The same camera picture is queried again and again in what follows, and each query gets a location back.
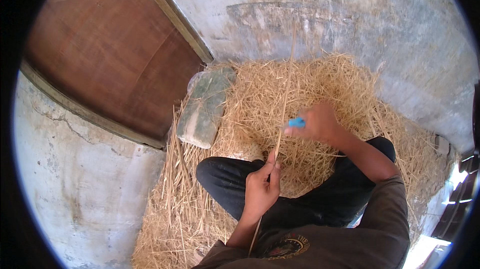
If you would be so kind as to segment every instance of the dry straw pile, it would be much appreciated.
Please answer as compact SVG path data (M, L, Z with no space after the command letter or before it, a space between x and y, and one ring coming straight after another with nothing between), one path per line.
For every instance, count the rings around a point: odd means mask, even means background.
M216 239L225 242L236 222L198 184L196 165L208 156L242 151L251 141L265 152L276 145L283 125L280 118L288 62L230 63L211 69L225 65L237 71L237 79L227 95L217 139L211 149L204 150L171 137L165 167L149 198L137 239L132 260L135 268L191 267ZM391 140L407 189L415 242L428 198L446 180L446 158L436 156L432 134L377 101L374 83L375 76L355 66L350 56L332 54L296 62L285 116L292 118L312 104L328 102L334 106L339 123L361 139L380 135ZM332 173L336 155L337 151L321 143L282 137L281 194L297 197L321 184Z

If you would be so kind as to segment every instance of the concrete wall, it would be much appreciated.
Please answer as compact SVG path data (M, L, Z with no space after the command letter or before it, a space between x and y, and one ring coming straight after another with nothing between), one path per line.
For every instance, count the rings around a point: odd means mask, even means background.
M473 147L474 44L454 0L174 0L217 61L338 51L381 70L378 96L460 151Z
M71 268L129 268L164 153L63 109L19 73L14 135L33 216Z

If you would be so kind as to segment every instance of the black pants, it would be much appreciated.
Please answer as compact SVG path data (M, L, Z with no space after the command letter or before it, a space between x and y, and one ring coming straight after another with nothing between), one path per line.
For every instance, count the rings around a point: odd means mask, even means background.
M367 143L395 162L395 150L389 140L376 137ZM220 206L239 220L245 205L247 175L263 165L261 160L206 158L197 166L197 179ZM333 175L320 186L298 198L279 197L264 214L261 228L292 229L308 224L344 227L365 206L374 187L375 183L350 159L337 158Z

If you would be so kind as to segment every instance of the scissors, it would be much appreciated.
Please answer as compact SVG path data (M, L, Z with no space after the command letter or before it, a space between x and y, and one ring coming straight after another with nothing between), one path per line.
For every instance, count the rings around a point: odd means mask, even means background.
M303 118L299 116L297 116L294 119L290 119L288 121L289 121L288 123L289 127L305 128L305 121L303 120Z

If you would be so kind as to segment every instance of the hand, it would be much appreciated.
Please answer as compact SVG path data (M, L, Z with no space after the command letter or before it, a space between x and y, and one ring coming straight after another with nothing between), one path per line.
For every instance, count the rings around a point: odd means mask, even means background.
M305 127L287 127L284 131L286 135L310 138L331 145L335 135L344 130L337 123L335 112L329 104L317 104L299 116L305 121Z
M280 195L280 163L275 164L275 149L270 151L266 164L248 174L245 190L245 207L240 220L258 222Z

